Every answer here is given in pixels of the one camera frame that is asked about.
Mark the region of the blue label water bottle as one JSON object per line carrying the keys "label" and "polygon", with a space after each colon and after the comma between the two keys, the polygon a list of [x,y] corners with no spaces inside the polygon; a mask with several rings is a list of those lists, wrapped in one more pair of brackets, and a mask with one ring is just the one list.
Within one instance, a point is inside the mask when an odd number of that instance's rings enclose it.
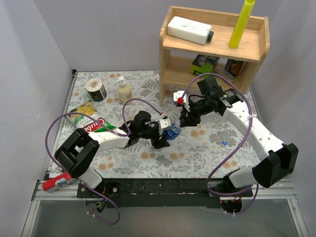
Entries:
{"label": "blue label water bottle", "polygon": [[175,125],[178,125],[177,123],[172,123],[171,126],[172,128],[170,130],[164,131],[162,134],[167,135],[167,140],[174,140],[176,139],[180,134],[176,133],[175,131]]}

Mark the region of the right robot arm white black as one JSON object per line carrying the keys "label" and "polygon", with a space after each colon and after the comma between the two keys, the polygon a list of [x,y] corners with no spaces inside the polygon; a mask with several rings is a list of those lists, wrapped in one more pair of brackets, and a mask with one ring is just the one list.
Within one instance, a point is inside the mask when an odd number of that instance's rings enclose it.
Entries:
{"label": "right robot arm white black", "polygon": [[294,171],[298,148],[275,137],[255,117],[245,96],[235,87],[223,90],[216,78],[216,74],[207,73],[197,83],[201,95],[196,102],[191,100],[186,90],[173,94],[174,103],[182,107],[180,126],[197,126],[201,116],[219,113],[244,136],[241,143],[248,142],[260,162],[254,167],[228,173],[222,182],[211,188],[211,192],[235,196],[253,185],[269,188]]}

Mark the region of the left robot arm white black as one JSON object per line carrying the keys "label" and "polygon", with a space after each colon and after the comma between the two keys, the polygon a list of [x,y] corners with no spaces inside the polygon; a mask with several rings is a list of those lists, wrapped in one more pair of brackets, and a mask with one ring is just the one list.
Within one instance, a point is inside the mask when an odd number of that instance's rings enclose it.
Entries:
{"label": "left robot arm white black", "polygon": [[140,111],[134,120],[114,130],[114,133],[87,132],[77,128],[55,152],[54,158],[72,178],[79,179],[88,186],[93,197],[101,197],[105,191],[102,176],[92,167],[91,162],[98,152],[114,148],[127,148],[139,139],[149,139],[155,149],[169,147],[167,131],[170,119],[162,114],[158,121],[151,121],[151,115]]}

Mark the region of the clear plastic bottle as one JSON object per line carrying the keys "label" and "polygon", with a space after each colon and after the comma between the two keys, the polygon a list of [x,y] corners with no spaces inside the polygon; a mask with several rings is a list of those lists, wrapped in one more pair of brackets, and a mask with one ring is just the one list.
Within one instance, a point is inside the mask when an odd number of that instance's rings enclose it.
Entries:
{"label": "clear plastic bottle", "polygon": [[132,121],[135,118],[135,113],[130,108],[125,107],[124,117],[126,121]]}

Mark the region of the blue bottle cap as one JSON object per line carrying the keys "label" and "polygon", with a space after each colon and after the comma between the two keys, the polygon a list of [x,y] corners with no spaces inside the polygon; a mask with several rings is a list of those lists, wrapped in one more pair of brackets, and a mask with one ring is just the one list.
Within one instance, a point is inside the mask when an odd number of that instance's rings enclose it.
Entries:
{"label": "blue bottle cap", "polygon": [[221,145],[222,145],[223,147],[227,146],[227,144],[228,144],[228,143],[227,143],[226,141],[222,141],[222,142],[221,142]]}
{"label": "blue bottle cap", "polygon": [[175,131],[176,131],[176,133],[181,133],[181,127],[180,126],[178,126],[178,125],[175,125]]}

